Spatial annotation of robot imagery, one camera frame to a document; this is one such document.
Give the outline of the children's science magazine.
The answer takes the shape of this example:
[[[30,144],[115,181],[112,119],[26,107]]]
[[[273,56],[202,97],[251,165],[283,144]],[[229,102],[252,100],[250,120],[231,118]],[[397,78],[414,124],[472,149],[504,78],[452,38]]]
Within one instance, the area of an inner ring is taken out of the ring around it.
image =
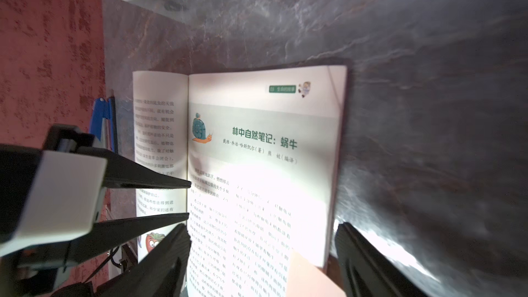
[[[189,296],[288,296],[329,257],[343,65],[133,73],[137,163],[188,180],[136,193],[140,216],[187,212]]]

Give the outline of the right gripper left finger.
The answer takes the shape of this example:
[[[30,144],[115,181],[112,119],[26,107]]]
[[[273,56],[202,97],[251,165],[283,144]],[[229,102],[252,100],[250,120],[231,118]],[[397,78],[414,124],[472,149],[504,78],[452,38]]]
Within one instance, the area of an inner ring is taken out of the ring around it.
[[[130,272],[98,296],[179,296],[186,274],[191,238],[180,224]]]

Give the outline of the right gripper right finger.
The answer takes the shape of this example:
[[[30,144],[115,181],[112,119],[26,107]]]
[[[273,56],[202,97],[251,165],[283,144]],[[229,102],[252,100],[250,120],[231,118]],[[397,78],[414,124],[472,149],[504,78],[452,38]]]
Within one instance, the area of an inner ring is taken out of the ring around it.
[[[334,241],[347,296],[426,297],[350,223],[338,226]]]

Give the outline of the pink sticky note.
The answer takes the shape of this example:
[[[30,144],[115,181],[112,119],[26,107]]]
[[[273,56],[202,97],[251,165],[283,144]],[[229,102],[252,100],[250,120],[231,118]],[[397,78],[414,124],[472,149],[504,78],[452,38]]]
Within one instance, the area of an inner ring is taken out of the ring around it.
[[[345,292],[296,251],[291,252],[286,297],[345,297]]]

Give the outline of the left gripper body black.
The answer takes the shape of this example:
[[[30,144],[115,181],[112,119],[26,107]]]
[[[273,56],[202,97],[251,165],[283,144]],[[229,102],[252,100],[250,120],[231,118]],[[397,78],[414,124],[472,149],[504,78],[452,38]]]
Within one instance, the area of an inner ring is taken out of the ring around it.
[[[70,269],[107,251],[100,140],[54,125],[42,148],[1,145],[1,295],[55,290]]]

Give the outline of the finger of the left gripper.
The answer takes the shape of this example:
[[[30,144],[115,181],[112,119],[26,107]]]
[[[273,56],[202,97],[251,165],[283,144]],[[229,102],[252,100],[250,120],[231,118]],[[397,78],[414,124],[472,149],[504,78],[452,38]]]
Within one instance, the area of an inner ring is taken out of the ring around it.
[[[105,159],[107,166],[102,186],[128,189],[188,189],[191,182],[157,173],[110,150],[79,147],[78,154]]]
[[[70,242],[65,263],[84,263],[146,232],[178,224],[188,217],[188,213],[157,214],[97,223],[90,233]]]

